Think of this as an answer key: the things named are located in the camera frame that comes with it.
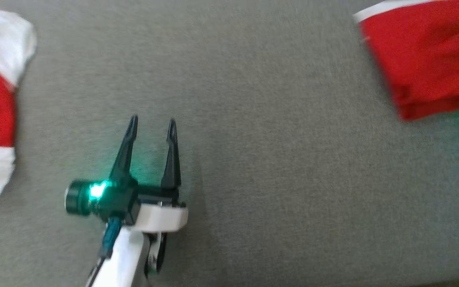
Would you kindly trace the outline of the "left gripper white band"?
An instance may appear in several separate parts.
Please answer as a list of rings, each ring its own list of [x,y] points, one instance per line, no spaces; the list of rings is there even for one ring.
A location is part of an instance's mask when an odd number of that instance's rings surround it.
[[[138,116],[130,118],[109,179],[128,182],[133,144],[137,137]],[[167,160],[161,180],[163,189],[181,186],[177,124],[169,122]],[[147,278],[162,271],[167,237],[181,230],[188,221],[185,203],[177,202],[177,191],[152,193],[152,187],[137,185],[119,191],[109,181],[97,184],[97,214],[107,225],[98,251],[98,278]]]

